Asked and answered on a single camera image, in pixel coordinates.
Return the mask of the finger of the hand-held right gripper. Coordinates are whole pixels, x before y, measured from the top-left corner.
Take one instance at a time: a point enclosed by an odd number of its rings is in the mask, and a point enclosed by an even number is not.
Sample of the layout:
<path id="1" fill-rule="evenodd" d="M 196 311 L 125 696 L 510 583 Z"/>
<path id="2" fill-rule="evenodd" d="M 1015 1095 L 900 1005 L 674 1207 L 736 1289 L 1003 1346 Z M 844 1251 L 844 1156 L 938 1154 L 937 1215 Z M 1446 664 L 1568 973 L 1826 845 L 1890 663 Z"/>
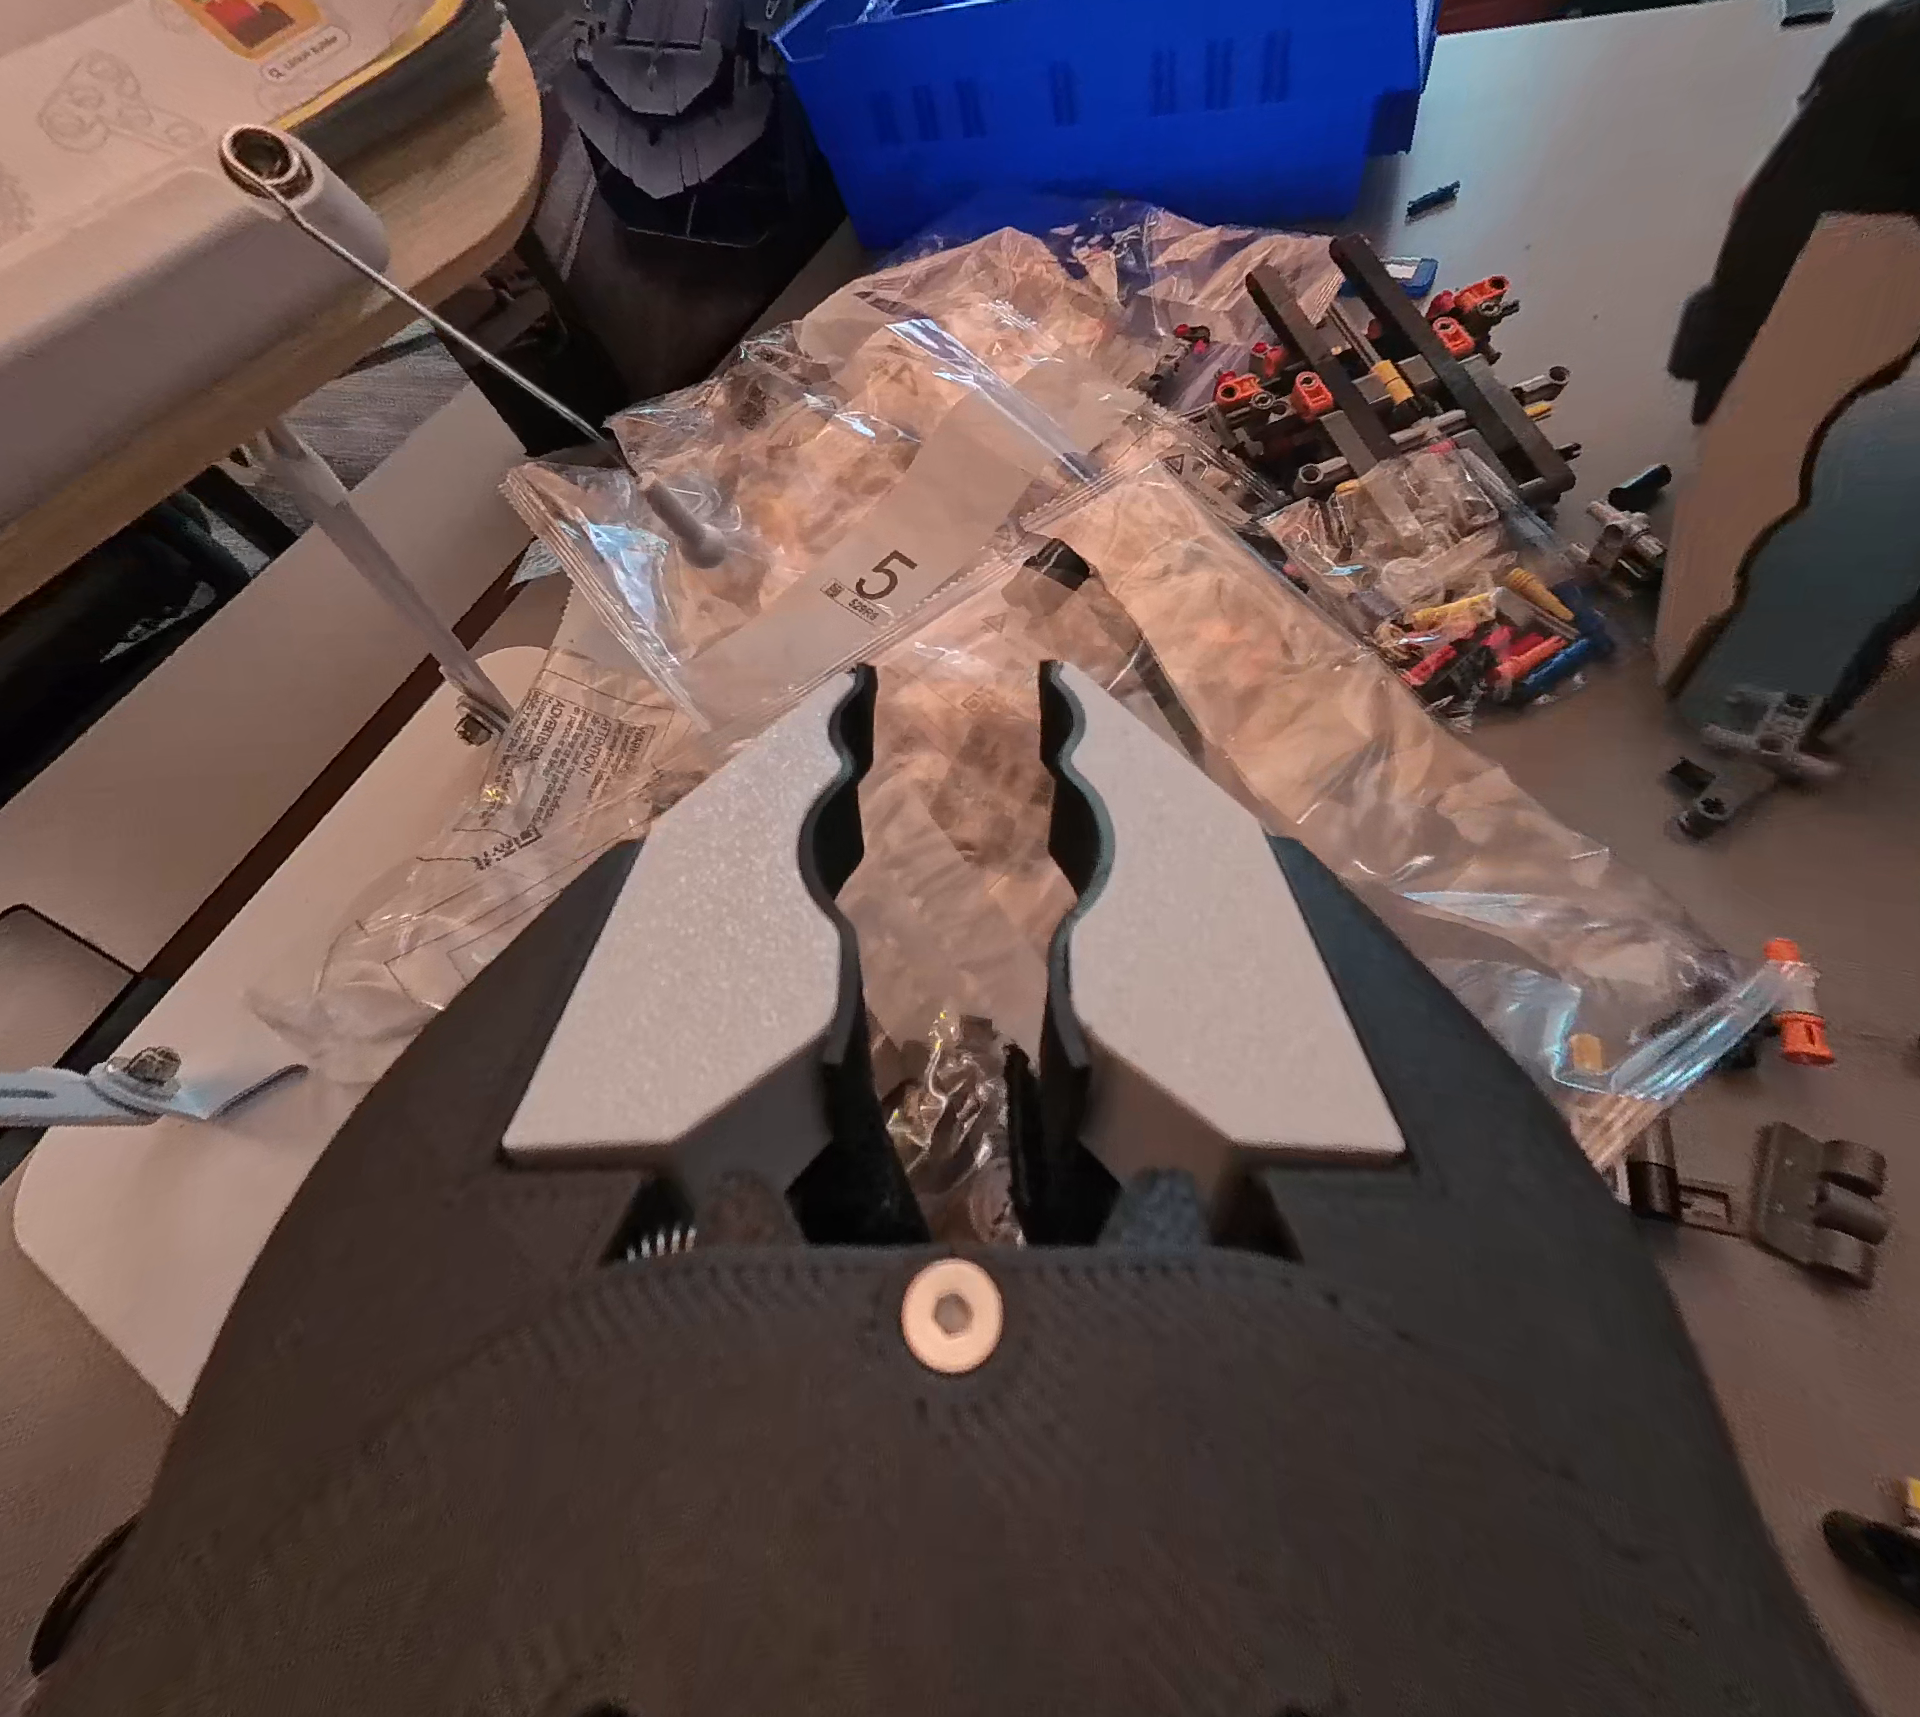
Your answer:
<path id="1" fill-rule="evenodd" d="M 1750 595 L 1766 545 L 1812 506 L 1838 420 L 1916 356 L 1919 224 L 1821 216 L 1719 407 L 1679 494 L 1652 639 L 1679 702 Z"/>

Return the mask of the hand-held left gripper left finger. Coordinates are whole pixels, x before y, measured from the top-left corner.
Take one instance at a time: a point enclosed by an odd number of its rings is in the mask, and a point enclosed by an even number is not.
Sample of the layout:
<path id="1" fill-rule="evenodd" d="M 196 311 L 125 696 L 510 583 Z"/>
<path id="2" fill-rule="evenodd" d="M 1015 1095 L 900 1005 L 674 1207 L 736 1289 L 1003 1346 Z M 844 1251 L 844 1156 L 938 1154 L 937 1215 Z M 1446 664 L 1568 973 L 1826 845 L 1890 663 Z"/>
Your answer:
<path id="1" fill-rule="evenodd" d="M 853 664 L 647 829 L 506 1122 L 523 1168 L 756 1176 L 827 1244 L 926 1240 L 880 1108 L 841 894 L 879 672 Z"/>

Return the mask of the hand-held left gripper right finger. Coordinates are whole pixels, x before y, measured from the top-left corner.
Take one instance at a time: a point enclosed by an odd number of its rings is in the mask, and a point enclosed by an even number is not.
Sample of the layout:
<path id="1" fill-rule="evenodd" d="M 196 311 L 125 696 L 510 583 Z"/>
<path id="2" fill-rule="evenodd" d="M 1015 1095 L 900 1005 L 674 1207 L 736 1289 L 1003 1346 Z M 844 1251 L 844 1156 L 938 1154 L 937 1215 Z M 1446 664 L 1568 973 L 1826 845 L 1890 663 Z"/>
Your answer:
<path id="1" fill-rule="evenodd" d="M 1202 1228 L 1273 1166 L 1386 1172 L 1405 1128 L 1262 820 L 1067 660 L 1039 675 L 1048 856 L 1034 1068 L 1011 1079 L 1033 1244 L 1091 1244 L 1148 1176 Z"/>

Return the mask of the small lego pieces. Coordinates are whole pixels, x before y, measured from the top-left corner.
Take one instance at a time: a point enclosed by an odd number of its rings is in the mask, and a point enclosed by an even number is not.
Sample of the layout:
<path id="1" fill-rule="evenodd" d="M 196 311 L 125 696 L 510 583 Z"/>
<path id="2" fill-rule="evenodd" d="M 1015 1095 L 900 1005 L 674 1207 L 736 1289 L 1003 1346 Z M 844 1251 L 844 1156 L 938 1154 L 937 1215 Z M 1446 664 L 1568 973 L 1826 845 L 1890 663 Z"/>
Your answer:
<path id="1" fill-rule="evenodd" d="M 1667 770 L 1674 835 L 1710 841 L 1773 792 L 1836 783 L 1844 767 L 1826 745 L 1826 705 L 1821 694 L 1749 684 L 1727 693 L 1716 720 L 1696 733 L 1703 754 L 1685 754 Z"/>

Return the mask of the lego chassis frame assembly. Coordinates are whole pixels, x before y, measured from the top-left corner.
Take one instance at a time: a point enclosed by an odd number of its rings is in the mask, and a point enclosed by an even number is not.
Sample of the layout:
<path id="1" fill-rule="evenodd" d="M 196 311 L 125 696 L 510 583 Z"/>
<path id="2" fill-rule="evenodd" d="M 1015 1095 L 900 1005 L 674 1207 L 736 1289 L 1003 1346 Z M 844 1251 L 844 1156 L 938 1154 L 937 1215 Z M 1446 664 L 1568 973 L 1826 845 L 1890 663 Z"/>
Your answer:
<path id="1" fill-rule="evenodd" d="M 1146 343 L 1134 384 L 1279 505 L 1452 439 L 1525 505 L 1555 506 L 1577 480 L 1578 446 L 1546 430 L 1568 375 L 1501 378 L 1495 335 L 1520 307 L 1511 280 L 1410 299 L 1382 261 L 1356 237 L 1174 237 L 1156 218 L 1118 256 L 1126 321 Z"/>

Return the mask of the large clear bag white label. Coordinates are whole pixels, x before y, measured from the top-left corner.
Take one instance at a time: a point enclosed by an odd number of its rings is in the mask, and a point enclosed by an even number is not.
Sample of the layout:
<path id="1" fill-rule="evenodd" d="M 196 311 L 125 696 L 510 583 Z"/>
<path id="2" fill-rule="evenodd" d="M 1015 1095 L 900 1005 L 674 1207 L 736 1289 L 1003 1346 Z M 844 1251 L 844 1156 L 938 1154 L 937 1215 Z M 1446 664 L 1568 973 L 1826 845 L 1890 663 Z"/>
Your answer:
<path id="1" fill-rule="evenodd" d="M 1123 473 L 1217 461 L 1134 392 L 1065 384 L 1036 405 L 900 365 L 844 402 L 755 360 L 627 412 L 627 466 L 528 463 L 505 494 L 639 670 L 720 728 L 867 660 Z"/>

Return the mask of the grey yellow lego connector assembly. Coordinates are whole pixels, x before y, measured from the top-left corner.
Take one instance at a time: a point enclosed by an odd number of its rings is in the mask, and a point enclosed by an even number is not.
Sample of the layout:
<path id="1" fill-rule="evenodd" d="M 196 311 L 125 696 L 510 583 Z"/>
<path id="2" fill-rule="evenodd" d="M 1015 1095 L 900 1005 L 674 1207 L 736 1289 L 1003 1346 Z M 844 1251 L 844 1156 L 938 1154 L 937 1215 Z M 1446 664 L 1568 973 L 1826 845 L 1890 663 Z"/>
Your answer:
<path id="1" fill-rule="evenodd" d="M 1734 1240 L 1750 1236 L 1752 1210 L 1737 1185 L 1685 1176 L 1672 1114 L 1657 1114 L 1624 1148 L 1614 1190 L 1642 1224 L 1685 1226 Z"/>

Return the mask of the orange grey lego pin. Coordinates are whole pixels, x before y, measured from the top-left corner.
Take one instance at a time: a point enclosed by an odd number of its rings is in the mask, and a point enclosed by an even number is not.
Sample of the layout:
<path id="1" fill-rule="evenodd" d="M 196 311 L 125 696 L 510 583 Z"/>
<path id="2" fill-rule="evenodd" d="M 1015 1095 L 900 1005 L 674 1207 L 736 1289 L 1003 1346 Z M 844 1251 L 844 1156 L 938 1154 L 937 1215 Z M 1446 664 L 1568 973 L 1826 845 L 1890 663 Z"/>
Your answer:
<path id="1" fill-rule="evenodd" d="M 1836 1053 L 1819 994 L 1819 973 L 1789 937 L 1765 943 L 1765 960 L 1778 983 L 1773 1029 L 1786 1063 L 1804 1068 L 1831 1068 Z"/>

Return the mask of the dark grey lego triple connector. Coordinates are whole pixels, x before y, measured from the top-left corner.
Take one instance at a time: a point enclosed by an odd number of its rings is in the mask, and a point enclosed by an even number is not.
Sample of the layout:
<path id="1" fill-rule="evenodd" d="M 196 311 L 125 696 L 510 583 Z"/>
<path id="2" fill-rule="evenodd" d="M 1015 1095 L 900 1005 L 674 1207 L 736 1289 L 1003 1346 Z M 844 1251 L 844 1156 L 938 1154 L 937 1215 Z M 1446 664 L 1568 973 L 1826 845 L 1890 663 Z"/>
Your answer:
<path id="1" fill-rule="evenodd" d="M 1754 1150 L 1746 1236 L 1807 1272 L 1866 1290 L 1893 1228 L 1887 1182 L 1882 1150 L 1771 1122 Z"/>

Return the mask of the pile of clear lego bags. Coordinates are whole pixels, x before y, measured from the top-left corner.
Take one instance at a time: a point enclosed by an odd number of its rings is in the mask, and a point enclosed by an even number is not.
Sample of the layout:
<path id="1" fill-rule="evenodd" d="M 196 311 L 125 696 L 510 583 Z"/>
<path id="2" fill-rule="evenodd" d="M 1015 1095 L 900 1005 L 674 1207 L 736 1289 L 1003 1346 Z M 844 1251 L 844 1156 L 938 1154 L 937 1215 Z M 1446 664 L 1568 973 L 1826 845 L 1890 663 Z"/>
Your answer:
<path id="1" fill-rule="evenodd" d="M 1158 408 L 1137 386 L 1146 343 L 1130 327 L 1123 300 L 1120 255 L 1137 250 L 1141 235 L 1125 229 L 1079 243 L 1091 252 L 1092 275 L 1070 266 L 1065 250 L 1021 230 L 999 230 L 971 245 L 934 250 L 856 280 L 798 322 L 747 340 L 717 377 L 686 391 L 717 380 L 733 382 L 758 360 L 780 378 L 827 389 L 851 402 L 859 391 L 877 389 L 880 377 L 900 365 L 913 377 L 932 377 L 942 362 L 959 365 L 980 386 L 1011 384 L 1036 405 L 1063 402 L 1065 378 L 1074 375 L 1123 386 Z M 627 412 L 614 422 L 618 442 Z M 1134 466 L 1051 525 L 1030 553 L 999 559 L 948 587 L 928 611 L 877 644 L 867 660 L 882 672 L 893 648 L 942 626 L 984 623 L 995 628 L 1003 621 L 1018 628 L 1056 623 L 1099 626 L 1115 639 L 1126 631 L 1139 632 L 1164 660 L 1174 682 L 1196 689 L 1202 701 L 1222 701 L 1238 689 L 1262 691 L 1282 677 L 1333 672 L 1335 663 L 1343 660 L 1371 669 L 1384 682 L 1388 699 L 1417 706 L 1438 728 L 1498 764 L 1459 737 L 1446 718 L 1423 709 L 1382 660 L 1293 580 L 1267 531 L 1267 513 L 1242 505 L 1242 491 L 1218 458 L 1164 458 Z M 623 648 L 581 654 L 642 675 Z M 712 762 L 697 783 L 827 677 L 762 717 L 720 728 L 698 724 Z M 942 1015 L 934 1036 L 897 1044 L 884 1036 L 872 1007 L 871 1015 L 886 1071 L 882 1087 L 905 1081 L 910 1055 L 924 1053 L 932 1063 L 926 1082 L 938 1098 L 995 1082 L 1006 1044 L 1021 1043 L 982 1017 Z"/>

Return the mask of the black yellow lego connector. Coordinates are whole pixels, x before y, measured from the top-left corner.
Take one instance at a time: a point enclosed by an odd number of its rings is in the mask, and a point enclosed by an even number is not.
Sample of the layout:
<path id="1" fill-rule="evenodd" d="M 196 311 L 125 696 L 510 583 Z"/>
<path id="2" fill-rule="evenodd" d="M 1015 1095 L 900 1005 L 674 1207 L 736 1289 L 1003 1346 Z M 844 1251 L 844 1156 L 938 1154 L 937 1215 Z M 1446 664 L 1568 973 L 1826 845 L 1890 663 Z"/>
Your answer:
<path id="1" fill-rule="evenodd" d="M 1894 1517 L 1831 1512 L 1821 1531 L 1828 1551 L 1857 1579 L 1899 1606 L 1919 1610 L 1919 1477 L 1894 1490 Z"/>

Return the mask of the black lego set box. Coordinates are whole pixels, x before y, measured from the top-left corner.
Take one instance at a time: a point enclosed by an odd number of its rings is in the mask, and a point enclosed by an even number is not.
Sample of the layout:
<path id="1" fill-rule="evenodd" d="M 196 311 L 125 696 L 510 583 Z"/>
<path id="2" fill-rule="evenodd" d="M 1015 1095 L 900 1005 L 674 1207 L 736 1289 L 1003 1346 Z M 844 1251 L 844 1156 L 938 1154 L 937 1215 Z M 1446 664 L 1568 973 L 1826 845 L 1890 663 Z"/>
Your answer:
<path id="1" fill-rule="evenodd" d="M 590 414 L 701 380 L 842 230 L 776 35 L 812 0 L 502 0 L 541 188 L 480 333 Z"/>

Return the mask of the dark grey block blue pin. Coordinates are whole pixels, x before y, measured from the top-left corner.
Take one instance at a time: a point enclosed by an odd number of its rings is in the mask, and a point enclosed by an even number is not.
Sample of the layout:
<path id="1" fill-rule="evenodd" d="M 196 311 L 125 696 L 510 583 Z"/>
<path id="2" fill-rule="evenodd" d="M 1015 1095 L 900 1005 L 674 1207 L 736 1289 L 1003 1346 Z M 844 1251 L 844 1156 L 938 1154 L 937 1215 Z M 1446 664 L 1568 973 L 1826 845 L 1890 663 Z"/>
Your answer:
<path id="1" fill-rule="evenodd" d="M 1595 522 L 1586 565 L 1597 580 L 1641 588 L 1663 583 L 1669 542 L 1657 531 L 1652 513 L 1670 484 L 1672 466 L 1657 463 L 1586 505 Z"/>

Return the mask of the blue plastic bin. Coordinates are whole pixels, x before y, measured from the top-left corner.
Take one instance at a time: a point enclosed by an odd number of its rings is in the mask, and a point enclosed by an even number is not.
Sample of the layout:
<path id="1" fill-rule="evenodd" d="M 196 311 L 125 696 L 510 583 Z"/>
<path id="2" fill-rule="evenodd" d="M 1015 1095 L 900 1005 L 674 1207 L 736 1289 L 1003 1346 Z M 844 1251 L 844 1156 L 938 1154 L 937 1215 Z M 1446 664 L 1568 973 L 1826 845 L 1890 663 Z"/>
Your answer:
<path id="1" fill-rule="evenodd" d="M 1429 4 L 812 0 L 776 50 L 872 250 L 1018 195 L 1314 223 L 1410 140 Z"/>

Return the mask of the white book stand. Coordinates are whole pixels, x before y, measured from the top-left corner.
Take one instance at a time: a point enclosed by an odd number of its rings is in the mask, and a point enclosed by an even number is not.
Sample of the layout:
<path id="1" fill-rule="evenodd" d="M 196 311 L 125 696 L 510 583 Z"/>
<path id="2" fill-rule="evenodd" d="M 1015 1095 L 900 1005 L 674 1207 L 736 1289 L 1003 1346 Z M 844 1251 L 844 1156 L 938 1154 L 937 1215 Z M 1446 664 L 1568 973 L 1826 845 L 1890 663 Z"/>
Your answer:
<path id="1" fill-rule="evenodd" d="M 362 284 L 212 157 L 40 233 L 5 259 L 3 520 Z"/>

